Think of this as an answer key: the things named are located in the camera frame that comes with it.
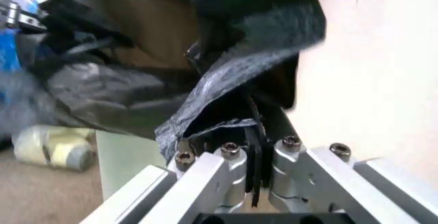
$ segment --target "hex socket screw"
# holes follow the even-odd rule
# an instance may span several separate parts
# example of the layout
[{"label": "hex socket screw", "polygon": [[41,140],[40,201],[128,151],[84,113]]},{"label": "hex socket screw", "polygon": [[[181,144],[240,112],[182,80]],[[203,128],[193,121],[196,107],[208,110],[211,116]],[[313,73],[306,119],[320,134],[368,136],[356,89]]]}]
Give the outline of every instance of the hex socket screw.
[{"label": "hex socket screw", "polygon": [[348,162],[348,160],[350,160],[351,150],[345,144],[334,143],[330,145],[330,151],[344,162]]},{"label": "hex socket screw", "polygon": [[189,151],[179,152],[175,156],[176,168],[186,172],[195,162],[195,155]]},{"label": "hex socket screw", "polygon": [[240,147],[233,142],[225,143],[221,146],[222,157],[233,160],[239,157]]},{"label": "hex socket screw", "polygon": [[301,149],[301,140],[296,136],[286,136],[282,138],[283,148],[290,152],[299,152]]}]

